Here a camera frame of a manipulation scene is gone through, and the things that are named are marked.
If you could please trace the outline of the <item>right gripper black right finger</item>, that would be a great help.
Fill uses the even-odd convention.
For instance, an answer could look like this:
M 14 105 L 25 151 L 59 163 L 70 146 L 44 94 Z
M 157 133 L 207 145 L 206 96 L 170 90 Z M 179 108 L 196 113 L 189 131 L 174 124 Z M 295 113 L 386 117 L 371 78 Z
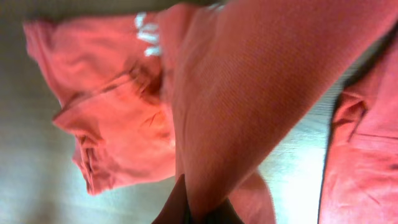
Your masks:
M 235 212 L 231 202 L 227 198 L 217 208 L 208 213 L 204 219 L 204 224 L 243 224 Z

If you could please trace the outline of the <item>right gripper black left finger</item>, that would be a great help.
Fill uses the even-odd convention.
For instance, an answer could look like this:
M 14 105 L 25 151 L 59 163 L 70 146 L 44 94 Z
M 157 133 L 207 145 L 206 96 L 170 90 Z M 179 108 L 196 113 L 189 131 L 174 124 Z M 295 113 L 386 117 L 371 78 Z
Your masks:
M 185 175 L 182 174 L 152 224 L 184 224 L 187 210 L 189 208 Z

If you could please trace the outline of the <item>orange printed t-shirt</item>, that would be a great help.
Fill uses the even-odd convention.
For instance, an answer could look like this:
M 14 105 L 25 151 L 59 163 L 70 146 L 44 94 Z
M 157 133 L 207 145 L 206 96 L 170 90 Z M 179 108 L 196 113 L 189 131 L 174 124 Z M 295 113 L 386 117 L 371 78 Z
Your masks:
M 228 198 L 274 223 L 258 165 L 396 20 L 396 1 L 230 1 L 23 30 L 90 195 L 184 174 L 185 222 Z

